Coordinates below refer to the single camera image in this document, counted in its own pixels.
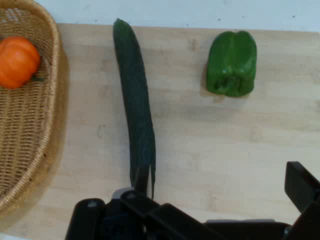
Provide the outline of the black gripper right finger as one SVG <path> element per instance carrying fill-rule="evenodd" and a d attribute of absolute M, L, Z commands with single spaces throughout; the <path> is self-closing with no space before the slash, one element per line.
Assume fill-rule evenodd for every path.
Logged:
<path fill-rule="evenodd" d="M 318 240 L 320 238 L 320 181 L 300 162 L 286 164 L 284 190 L 300 212 L 289 228 L 285 240 Z"/>

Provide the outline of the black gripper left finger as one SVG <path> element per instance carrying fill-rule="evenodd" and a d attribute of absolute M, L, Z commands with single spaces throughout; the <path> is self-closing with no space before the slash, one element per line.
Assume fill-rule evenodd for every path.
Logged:
<path fill-rule="evenodd" d="M 146 196 L 149 167 L 137 169 L 133 188 L 119 189 L 108 203 L 79 201 L 67 229 L 67 240 L 221 240 L 218 232 L 171 204 Z"/>

